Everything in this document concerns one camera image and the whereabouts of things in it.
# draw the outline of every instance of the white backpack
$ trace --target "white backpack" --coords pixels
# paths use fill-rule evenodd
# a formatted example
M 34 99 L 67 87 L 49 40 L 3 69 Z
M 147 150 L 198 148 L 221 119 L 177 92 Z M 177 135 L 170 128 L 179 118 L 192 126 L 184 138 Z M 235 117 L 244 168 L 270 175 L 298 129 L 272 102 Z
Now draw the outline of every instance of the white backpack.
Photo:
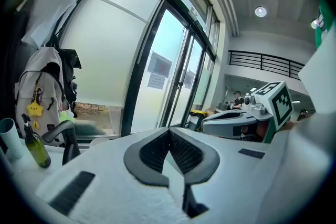
M 40 47 L 30 57 L 19 82 L 15 84 L 15 97 L 16 121 L 23 137 L 26 134 L 22 114 L 30 117 L 34 132 L 40 136 L 60 123 L 59 112 L 65 96 L 62 62 L 55 48 Z M 48 145 L 58 146 L 63 142 L 63 136 L 59 134 Z

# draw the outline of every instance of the black handle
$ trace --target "black handle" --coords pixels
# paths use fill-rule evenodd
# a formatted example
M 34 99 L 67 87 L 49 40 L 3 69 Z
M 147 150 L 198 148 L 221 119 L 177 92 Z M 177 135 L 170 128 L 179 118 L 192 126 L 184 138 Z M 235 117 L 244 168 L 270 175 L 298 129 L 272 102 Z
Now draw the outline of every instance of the black handle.
M 42 136 L 42 139 L 47 143 L 51 143 L 60 133 L 62 133 L 65 141 L 65 149 L 62 160 L 62 165 L 65 165 L 67 162 L 80 155 L 74 123 L 72 121 L 63 121 L 54 129 L 45 133 Z

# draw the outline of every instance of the person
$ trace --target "person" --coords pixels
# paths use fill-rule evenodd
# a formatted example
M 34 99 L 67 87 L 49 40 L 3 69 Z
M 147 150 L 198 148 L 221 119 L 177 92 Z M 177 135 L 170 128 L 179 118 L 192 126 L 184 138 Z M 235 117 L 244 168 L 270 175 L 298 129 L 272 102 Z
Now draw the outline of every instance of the person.
M 236 97 L 234 104 L 231 105 L 231 109 L 241 109 L 242 105 L 244 104 L 244 98 L 241 95 L 240 91 L 235 91 L 233 93 Z

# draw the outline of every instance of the glass door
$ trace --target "glass door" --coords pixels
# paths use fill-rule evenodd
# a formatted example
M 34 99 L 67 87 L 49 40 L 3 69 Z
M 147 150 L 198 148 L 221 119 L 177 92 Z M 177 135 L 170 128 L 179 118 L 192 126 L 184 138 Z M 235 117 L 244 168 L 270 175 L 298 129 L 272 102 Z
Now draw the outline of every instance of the glass door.
M 186 33 L 181 22 L 166 10 L 141 80 L 131 133 L 159 126 Z
M 170 111 L 167 126 L 178 125 L 182 123 L 182 119 L 187 109 L 187 104 L 191 96 L 192 88 L 197 75 L 198 65 L 202 56 L 202 48 L 196 39 L 192 38 L 188 48 L 187 59 L 183 66 L 180 77 L 178 91 L 174 97 L 174 104 Z

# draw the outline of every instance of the ceiling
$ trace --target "ceiling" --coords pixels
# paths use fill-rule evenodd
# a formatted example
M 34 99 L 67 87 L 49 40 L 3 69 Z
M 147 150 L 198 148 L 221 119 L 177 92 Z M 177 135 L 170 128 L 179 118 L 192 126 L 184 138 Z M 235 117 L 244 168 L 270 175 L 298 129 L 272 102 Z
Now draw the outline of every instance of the ceiling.
M 315 44 L 311 22 L 317 17 L 319 0 L 233 0 L 240 31 L 264 31 Z M 258 6 L 268 14 L 257 17 Z
M 264 81 L 229 75 L 225 76 L 225 82 L 230 91 L 240 91 L 242 96 L 246 93 L 250 93 L 250 90 L 253 87 L 260 89 L 262 86 L 267 84 L 267 82 Z M 315 111 L 314 105 L 309 96 L 292 90 L 289 90 L 289 92 L 292 97 L 292 101 L 301 101 L 300 104 L 293 104 L 294 110 L 300 111 L 305 109 L 308 111 Z

